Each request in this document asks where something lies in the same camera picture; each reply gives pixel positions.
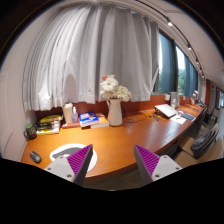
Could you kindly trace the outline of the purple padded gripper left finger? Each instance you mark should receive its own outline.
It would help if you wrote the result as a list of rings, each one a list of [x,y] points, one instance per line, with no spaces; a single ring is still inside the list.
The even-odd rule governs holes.
[[[93,156],[93,146],[87,145],[68,156],[58,156],[45,171],[82,186]]]

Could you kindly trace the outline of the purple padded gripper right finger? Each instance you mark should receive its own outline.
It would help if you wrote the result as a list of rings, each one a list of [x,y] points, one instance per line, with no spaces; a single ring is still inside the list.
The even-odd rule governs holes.
[[[181,170],[181,167],[168,155],[159,156],[139,145],[134,145],[134,156],[144,184]]]

